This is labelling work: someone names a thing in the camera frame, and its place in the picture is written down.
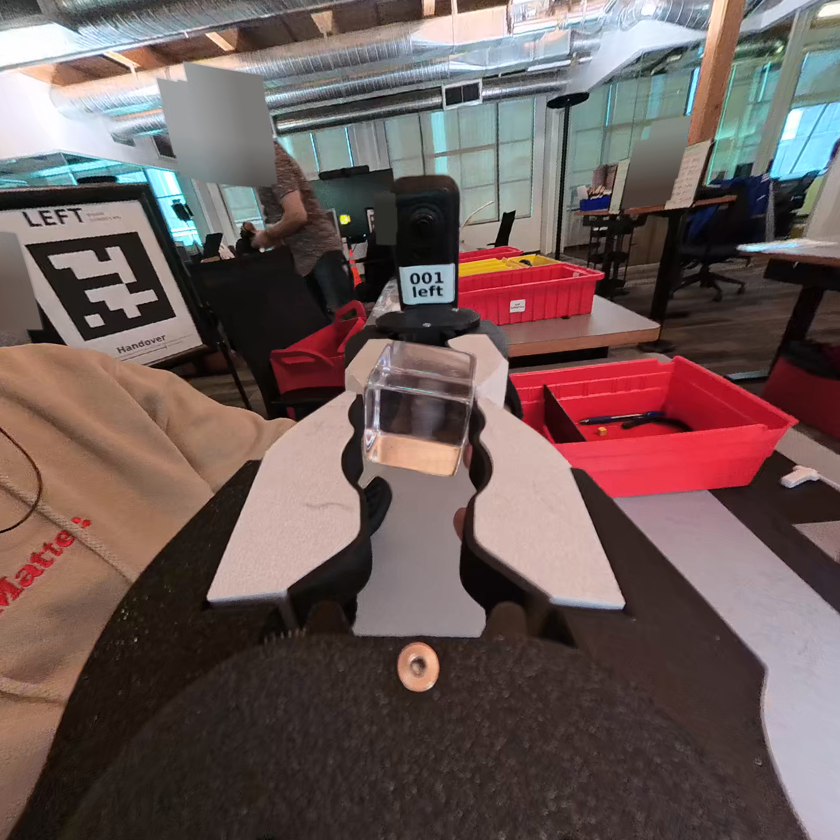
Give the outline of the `black office chair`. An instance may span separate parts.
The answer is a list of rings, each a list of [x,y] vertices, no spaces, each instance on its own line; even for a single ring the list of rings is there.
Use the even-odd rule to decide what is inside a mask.
[[[712,267],[739,257],[738,247],[747,242],[752,231],[749,179],[735,178],[717,188],[722,195],[734,198],[729,203],[704,206],[690,216],[680,246],[679,273],[670,290],[670,299],[678,291],[692,286],[712,289],[714,302],[723,299],[721,283],[735,287],[739,296],[746,291],[744,281],[717,273]]]

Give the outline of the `clear acrylic cube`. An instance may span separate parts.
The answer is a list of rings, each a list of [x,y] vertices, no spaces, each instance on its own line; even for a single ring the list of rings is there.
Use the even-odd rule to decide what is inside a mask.
[[[362,450],[375,465],[454,476],[476,392],[476,357],[388,340],[364,386]]]

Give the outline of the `red bag with black trim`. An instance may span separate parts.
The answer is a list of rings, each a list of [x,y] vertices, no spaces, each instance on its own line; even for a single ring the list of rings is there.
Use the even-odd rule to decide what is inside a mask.
[[[839,380],[813,373],[781,356],[761,391],[762,399],[797,421],[839,439]]]

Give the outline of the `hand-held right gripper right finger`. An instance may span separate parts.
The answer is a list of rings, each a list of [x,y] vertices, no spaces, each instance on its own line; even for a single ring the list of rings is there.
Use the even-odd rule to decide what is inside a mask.
[[[622,611],[625,597],[570,463],[529,425],[485,397],[470,429],[476,487],[461,561],[475,561],[552,606]]]

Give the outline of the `silver ventilation duct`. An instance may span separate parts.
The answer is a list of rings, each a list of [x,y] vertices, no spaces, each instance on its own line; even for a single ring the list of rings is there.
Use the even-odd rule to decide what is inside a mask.
[[[245,53],[203,59],[211,67],[259,76],[267,90],[301,85],[321,77],[343,80],[364,72],[386,73],[454,60],[457,70],[491,70],[559,59],[571,50],[571,34],[552,27],[526,33],[505,33],[500,19],[483,14],[436,17],[425,23],[390,24],[321,40],[273,46]],[[120,117],[160,107],[159,80],[186,81],[183,62],[134,74],[52,87],[50,102],[68,119]]]

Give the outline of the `framed marker poster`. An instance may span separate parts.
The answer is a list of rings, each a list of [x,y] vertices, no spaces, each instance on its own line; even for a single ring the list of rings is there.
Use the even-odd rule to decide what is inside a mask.
[[[176,364],[214,341],[151,188],[98,183],[4,189],[2,318],[12,297],[71,348]]]

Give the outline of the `yellow storage tote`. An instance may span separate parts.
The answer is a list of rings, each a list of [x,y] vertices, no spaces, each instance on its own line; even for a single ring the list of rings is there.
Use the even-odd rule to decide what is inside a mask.
[[[483,259],[461,261],[458,265],[460,277],[477,277],[497,274],[509,270],[526,270],[533,276],[543,268],[561,265],[560,261],[544,255],[494,255]]]

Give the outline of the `black floor lamp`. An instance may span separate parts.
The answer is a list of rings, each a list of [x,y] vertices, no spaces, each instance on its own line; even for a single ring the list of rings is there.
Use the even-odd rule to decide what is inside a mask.
[[[558,194],[553,252],[553,257],[555,259],[561,259],[563,252],[563,231],[565,216],[564,204],[566,197],[566,172],[568,169],[569,162],[571,112],[573,108],[586,102],[589,97],[589,92],[577,91],[556,96],[550,99],[547,103],[547,108],[549,110],[562,112],[562,132],[560,136],[560,165],[558,168]]]

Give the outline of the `red plastic bin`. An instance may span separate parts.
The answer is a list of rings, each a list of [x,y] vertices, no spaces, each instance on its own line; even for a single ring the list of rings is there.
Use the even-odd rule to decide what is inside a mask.
[[[796,424],[680,356],[519,372],[511,382],[524,422],[614,498],[745,487]],[[648,411],[665,419],[607,425],[604,437],[576,423]]]

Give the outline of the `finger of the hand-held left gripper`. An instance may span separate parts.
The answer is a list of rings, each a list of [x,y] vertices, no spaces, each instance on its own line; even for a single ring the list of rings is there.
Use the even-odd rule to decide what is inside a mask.
[[[449,348],[470,354],[475,360],[474,397],[498,408],[505,407],[509,364],[493,339],[484,333],[460,335],[449,341]]]
[[[391,339],[369,339],[355,352],[345,368],[345,391],[363,395],[368,379],[382,353],[392,347]]]

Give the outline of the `wood top desk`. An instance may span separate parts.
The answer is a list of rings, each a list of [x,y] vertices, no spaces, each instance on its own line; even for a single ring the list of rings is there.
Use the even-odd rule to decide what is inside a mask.
[[[803,341],[807,337],[824,294],[839,291],[839,244],[787,239],[740,245],[738,252],[747,256],[767,256],[769,262],[763,277],[800,289],[769,368],[729,375],[733,382],[761,382],[769,377],[782,352],[792,342]]]

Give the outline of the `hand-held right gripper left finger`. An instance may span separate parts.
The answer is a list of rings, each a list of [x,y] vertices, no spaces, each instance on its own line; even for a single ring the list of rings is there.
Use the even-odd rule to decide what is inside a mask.
[[[211,606],[354,609],[371,577],[360,480],[364,405],[341,394],[266,452],[206,594]]]

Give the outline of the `wooden pillar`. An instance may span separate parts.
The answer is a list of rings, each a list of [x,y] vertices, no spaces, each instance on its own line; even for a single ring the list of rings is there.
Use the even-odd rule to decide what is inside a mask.
[[[739,42],[744,1],[714,1],[700,63],[687,146],[714,141],[725,102],[732,60]]]

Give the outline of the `person's left forearm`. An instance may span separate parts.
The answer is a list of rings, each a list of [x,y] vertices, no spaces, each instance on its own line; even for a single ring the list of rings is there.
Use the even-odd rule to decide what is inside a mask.
[[[175,375],[54,344],[2,348],[2,426],[63,467],[86,456],[130,479],[145,472],[218,490],[295,423],[226,406]]]

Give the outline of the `grey top table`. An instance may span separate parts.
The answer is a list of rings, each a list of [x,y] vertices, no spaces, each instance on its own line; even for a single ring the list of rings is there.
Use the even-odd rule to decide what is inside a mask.
[[[659,339],[658,322],[602,297],[588,314],[503,325],[512,369],[603,360],[611,349]]]

